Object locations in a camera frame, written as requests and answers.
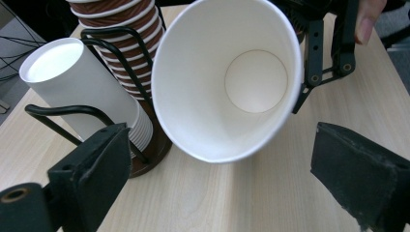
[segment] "white cup stack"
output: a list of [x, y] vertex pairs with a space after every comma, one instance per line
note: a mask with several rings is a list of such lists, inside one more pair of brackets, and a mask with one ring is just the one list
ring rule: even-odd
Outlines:
[[[154, 60], [164, 34], [155, 0], [67, 0], [79, 24], [86, 29], [107, 29], [127, 26], [139, 33]], [[145, 91], [151, 98], [151, 67], [137, 40], [128, 33], [93, 36], [114, 44], [123, 53]], [[136, 100], [143, 101], [142, 94], [131, 80], [117, 57], [103, 47], [95, 46], [123, 88]]]

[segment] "white paper cup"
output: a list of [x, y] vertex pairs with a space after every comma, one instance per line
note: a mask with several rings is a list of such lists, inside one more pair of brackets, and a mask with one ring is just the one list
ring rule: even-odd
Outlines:
[[[114, 123], [127, 123], [133, 130], [137, 130], [134, 126], [139, 121], [149, 121], [139, 103], [124, 91], [78, 39], [61, 39], [40, 47], [27, 57], [19, 73], [21, 79], [51, 107], [94, 106]], [[82, 139], [105, 127], [100, 120], [89, 115], [75, 114], [62, 118]], [[145, 134], [146, 138], [142, 140], [151, 139], [151, 135]]]
[[230, 162], [254, 154], [285, 123], [302, 82], [298, 40], [267, 0], [200, 0], [162, 37], [153, 101], [189, 155]]

